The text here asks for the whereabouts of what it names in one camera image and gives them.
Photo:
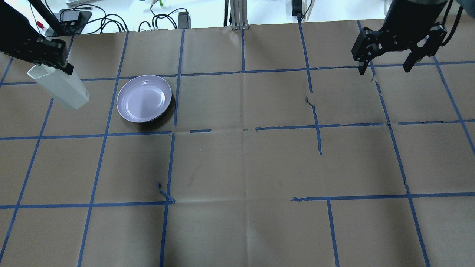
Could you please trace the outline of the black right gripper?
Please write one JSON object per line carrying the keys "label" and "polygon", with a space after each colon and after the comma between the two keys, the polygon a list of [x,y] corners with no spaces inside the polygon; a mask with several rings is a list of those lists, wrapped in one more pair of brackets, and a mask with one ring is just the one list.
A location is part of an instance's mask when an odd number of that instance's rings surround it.
{"label": "black right gripper", "polygon": [[404,71],[409,73],[423,57],[434,56],[446,36],[447,30],[441,22],[427,27],[395,26],[379,30],[363,27],[351,48],[351,54],[358,62],[359,74],[364,75],[370,60],[385,53],[409,50],[403,63]]}

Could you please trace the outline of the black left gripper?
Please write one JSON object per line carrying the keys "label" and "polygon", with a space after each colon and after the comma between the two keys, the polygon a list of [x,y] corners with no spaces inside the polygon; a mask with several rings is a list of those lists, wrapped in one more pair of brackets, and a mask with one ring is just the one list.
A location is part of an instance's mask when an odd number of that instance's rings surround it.
{"label": "black left gripper", "polygon": [[73,74],[74,66],[67,61],[68,48],[64,40],[44,37],[23,41],[2,39],[0,44],[1,51],[8,56],[35,65],[59,68],[67,75]]}

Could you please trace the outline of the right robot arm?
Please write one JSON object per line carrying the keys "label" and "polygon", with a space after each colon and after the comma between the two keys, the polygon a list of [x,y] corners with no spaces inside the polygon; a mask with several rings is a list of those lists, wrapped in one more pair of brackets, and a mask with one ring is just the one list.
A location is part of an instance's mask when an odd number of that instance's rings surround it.
{"label": "right robot arm", "polygon": [[474,1],[459,0],[459,10],[450,32],[445,28],[446,18],[438,22],[443,10],[448,11],[451,0],[393,0],[382,27],[373,30],[363,27],[351,49],[363,75],[373,59],[387,52],[410,50],[403,68],[411,71],[426,56],[434,56],[453,37],[461,15],[465,11],[474,17]]}

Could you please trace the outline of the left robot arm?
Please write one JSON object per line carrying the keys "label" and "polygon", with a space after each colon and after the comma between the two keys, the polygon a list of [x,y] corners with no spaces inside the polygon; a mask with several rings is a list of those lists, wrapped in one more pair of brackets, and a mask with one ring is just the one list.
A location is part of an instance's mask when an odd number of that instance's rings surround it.
{"label": "left robot arm", "polygon": [[[49,12],[41,0],[28,0],[31,5],[47,20],[50,26],[56,27],[54,31],[59,36],[68,36],[64,32],[61,22]],[[75,75],[74,66],[67,60],[68,46],[64,40],[52,38],[51,40],[37,32],[27,17],[18,12],[4,0],[1,0],[1,52],[7,56],[29,62],[36,67],[47,67],[52,72],[59,71],[60,75],[72,78]],[[360,74],[365,73],[370,59],[363,56],[354,58],[358,62]]]}

